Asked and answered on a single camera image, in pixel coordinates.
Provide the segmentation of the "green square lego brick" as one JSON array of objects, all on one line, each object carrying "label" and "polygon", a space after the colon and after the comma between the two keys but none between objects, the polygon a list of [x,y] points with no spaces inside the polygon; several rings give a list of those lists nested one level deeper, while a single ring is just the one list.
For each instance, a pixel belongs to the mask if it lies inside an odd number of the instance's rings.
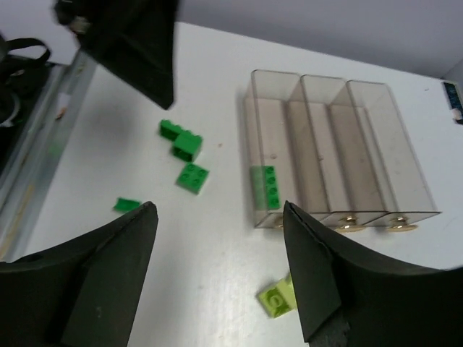
[{"label": "green square lego brick", "polygon": [[176,180],[176,185],[193,194],[199,194],[209,175],[209,170],[194,163],[187,163]]}]

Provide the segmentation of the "small green lego plate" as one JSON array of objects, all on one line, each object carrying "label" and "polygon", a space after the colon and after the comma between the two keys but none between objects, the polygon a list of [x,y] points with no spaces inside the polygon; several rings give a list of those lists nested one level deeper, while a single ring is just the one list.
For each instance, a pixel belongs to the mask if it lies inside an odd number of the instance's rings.
[{"label": "small green lego plate", "polygon": [[113,210],[119,213],[127,213],[138,208],[142,203],[138,200],[126,199],[123,197],[118,197]]}]

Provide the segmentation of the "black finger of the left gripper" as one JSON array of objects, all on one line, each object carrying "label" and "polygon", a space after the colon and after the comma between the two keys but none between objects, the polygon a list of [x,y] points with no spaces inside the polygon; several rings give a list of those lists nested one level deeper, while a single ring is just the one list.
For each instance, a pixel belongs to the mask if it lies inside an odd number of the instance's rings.
[{"label": "black finger of the left gripper", "polygon": [[178,1],[55,1],[57,22],[110,73],[167,110],[174,103]]}]

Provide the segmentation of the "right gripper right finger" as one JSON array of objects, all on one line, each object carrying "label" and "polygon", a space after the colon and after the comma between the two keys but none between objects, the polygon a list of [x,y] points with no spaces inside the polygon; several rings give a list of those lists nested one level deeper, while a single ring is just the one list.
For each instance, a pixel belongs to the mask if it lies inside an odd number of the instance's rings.
[{"label": "right gripper right finger", "polygon": [[394,259],[287,202],[284,241],[310,346],[460,346],[462,269]]}]

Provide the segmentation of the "green L-shaped lego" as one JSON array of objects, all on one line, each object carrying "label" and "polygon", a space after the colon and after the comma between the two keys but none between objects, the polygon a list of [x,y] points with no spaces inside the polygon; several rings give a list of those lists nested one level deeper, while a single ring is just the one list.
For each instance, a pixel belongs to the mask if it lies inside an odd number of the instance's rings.
[{"label": "green L-shaped lego", "polygon": [[194,162],[198,157],[203,138],[189,130],[185,130],[178,124],[174,124],[168,119],[162,119],[158,125],[159,134],[172,142],[172,154],[185,161]]}]

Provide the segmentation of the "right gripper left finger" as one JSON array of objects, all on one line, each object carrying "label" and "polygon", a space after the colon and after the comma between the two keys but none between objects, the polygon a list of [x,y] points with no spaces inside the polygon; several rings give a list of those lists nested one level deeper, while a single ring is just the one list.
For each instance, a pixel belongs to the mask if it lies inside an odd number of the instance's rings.
[{"label": "right gripper left finger", "polygon": [[1,263],[2,346],[127,346],[158,213],[145,202],[55,247]]}]

